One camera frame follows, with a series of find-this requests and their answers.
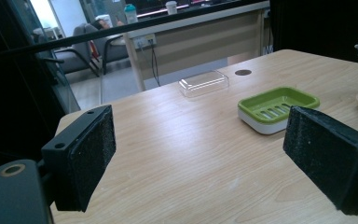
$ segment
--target plastic box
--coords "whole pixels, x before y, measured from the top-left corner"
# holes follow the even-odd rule
[[[228,77],[217,72],[199,74],[193,77],[181,79],[179,89],[185,97],[196,97],[211,91],[217,91],[228,87]]]
[[[279,87],[238,102],[238,116],[259,133],[271,134],[286,128],[290,106],[319,108],[317,97],[292,87]]]

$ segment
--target light wood tabletop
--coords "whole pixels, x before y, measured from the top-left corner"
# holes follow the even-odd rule
[[[281,50],[218,71],[228,88],[186,98],[172,83],[112,102],[116,154],[86,213],[53,204],[55,222],[358,223],[285,154],[285,131],[260,134],[237,114],[239,100],[291,86],[358,131],[358,63]]]

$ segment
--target water bottle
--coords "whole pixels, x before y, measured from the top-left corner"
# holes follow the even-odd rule
[[[138,18],[136,17],[136,8],[133,4],[127,4],[124,7],[124,13],[126,14],[128,24],[138,21]]]

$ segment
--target green soap dish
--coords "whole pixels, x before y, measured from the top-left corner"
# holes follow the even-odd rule
[[[279,87],[238,102],[239,117],[259,133],[276,133],[286,128],[290,106],[319,108],[317,97],[292,87]]]

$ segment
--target white cup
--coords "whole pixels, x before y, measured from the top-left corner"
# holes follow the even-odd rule
[[[169,1],[165,4],[165,7],[168,10],[168,15],[176,14],[178,12],[176,8],[176,2],[175,1]]]

